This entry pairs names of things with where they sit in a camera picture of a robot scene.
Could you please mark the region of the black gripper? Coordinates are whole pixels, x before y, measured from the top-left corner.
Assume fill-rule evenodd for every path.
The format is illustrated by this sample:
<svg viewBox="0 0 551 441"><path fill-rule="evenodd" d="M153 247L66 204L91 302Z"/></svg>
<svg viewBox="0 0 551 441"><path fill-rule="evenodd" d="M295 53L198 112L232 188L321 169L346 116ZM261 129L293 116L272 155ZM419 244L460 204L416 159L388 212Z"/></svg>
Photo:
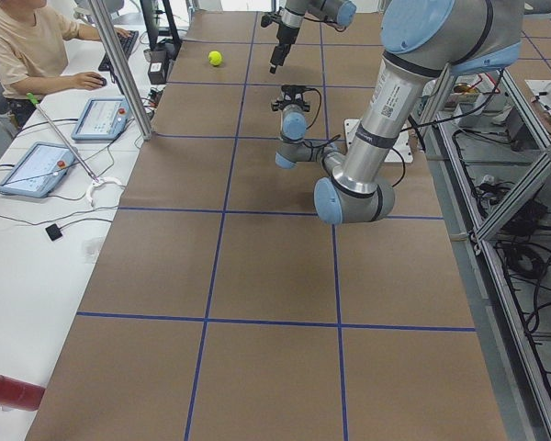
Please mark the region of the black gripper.
<svg viewBox="0 0 551 441"><path fill-rule="evenodd" d="M270 58L269 72L275 74L279 66L283 66L288 56L291 45L296 43L300 28L289 27L286 24L280 24L276 37L278 45L274 47Z"/></svg>

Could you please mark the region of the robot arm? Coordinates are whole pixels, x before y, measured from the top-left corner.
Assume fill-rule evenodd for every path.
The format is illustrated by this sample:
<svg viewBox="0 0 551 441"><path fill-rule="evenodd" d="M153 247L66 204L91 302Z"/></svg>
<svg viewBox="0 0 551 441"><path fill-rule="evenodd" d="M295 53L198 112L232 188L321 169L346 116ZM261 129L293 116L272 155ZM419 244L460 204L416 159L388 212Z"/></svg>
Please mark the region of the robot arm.
<svg viewBox="0 0 551 441"><path fill-rule="evenodd" d="M323 23L343 32L353 22L357 7L347 0L297 0L286 1L277 11L264 13L261 27L267 28L277 24L277 44L270 58L269 72L275 74L297 42L298 35L305 19Z"/></svg>
<svg viewBox="0 0 551 441"><path fill-rule="evenodd" d="M326 171L314 188L314 205L328 224L381 220L392 210L391 184L378 177L390 149L422 96L445 67L479 74L502 69L519 57L521 1L393 1L381 24L384 47L376 88L359 119L347 153L331 143L305 139L309 104L302 85L283 85L271 108L281 114L275 162L292 168L319 162Z"/></svg>

